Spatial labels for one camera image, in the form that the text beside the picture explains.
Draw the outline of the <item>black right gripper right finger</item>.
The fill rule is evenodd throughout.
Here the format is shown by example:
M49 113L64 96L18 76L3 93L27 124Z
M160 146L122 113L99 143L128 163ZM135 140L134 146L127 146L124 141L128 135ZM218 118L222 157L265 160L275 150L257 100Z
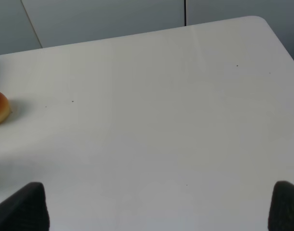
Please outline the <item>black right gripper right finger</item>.
M269 231L294 231L294 185L278 181L274 185L268 215Z

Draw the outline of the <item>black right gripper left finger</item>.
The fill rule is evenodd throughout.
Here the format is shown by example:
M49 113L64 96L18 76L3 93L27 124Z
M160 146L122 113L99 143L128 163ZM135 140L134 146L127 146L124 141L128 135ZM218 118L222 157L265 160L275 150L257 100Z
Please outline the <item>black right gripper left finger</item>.
M0 231L48 231L44 185L30 182L0 203Z

